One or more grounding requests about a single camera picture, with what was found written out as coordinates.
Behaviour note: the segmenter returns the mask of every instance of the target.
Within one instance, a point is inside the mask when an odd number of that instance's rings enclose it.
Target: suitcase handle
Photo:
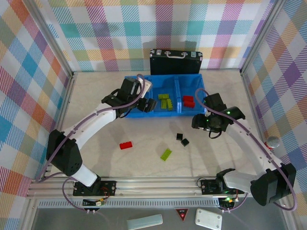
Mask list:
[[[169,54],[171,54],[171,52],[166,51],[165,52],[166,56],[168,58],[178,58],[178,59],[184,59],[186,57],[186,55],[188,55],[186,52],[181,53],[181,55],[183,55],[183,57],[179,57],[179,56],[169,56]]]

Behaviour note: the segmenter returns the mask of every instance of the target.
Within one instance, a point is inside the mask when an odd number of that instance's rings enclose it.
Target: lego brick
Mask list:
[[[170,149],[166,149],[163,155],[160,157],[162,160],[166,161],[166,159],[169,157],[169,155],[172,153]]]
[[[119,144],[119,147],[120,147],[121,150],[132,148],[132,142],[129,141],[129,142],[121,143],[121,144]]]
[[[194,97],[193,96],[183,96],[182,101],[184,102],[194,102]]]
[[[185,101],[183,103],[184,107],[188,107],[188,108],[194,108],[195,107],[195,102],[189,102],[189,101]]]
[[[186,147],[190,142],[185,138],[181,141],[181,144]]]
[[[166,109],[167,108],[167,100],[166,99],[162,99],[161,100],[161,109]]]
[[[168,110],[173,110],[173,104],[172,104],[171,99],[168,98],[168,99],[166,100],[166,102],[167,102]]]
[[[183,134],[182,133],[177,133],[176,140],[182,140],[182,139],[183,139]]]
[[[169,98],[169,95],[168,95],[168,93],[165,93],[165,94],[158,94],[158,98],[159,98],[159,99],[168,99],[168,98]]]

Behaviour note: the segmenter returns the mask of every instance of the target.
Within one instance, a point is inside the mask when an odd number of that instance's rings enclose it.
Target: red lego brick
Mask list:
[[[183,106],[184,107],[189,107],[189,108],[194,108],[195,107],[195,102],[188,102],[188,101],[185,101],[183,103]]]
[[[120,147],[121,150],[132,148],[132,142],[129,141],[129,142],[121,143],[121,144],[119,144],[119,147]]]
[[[194,97],[193,96],[183,96],[182,101],[184,102],[194,102]]]

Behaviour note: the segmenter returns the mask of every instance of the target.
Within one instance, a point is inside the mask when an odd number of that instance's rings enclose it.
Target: green lego brick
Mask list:
[[[158,98],[159,98],[159,99],[167,99],[167,98],[169,98],[169,95],[168,95],[168,93],[165,93],[165,94],[158,94]]]
[[[167,108],[167,102],[166,99],[161,100],[161,109],[166,109]]]
[[[166,100],[166,102],[167,102],[168,110],[173,110],[173,104],[172,104],[171,99],[168,98],[168,99]]]
[[[170,149],[166,149],[163,155],[160,157],[162,160],[166,161],[166,159],[171,155],[172,151]]]

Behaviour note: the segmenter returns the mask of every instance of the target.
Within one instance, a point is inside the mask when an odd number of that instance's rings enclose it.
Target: checkered fabric wall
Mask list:
[[[68,76],[22,0],[0,6],[0,230],[15,230]]]
[[[76,71],[149,69],[150,48],[239,68],[274,0],[36,0]]]
[[[280,137],[275,154],[297,169],[307,227],[307,0],[287,1],[247,74],[265,137]]]

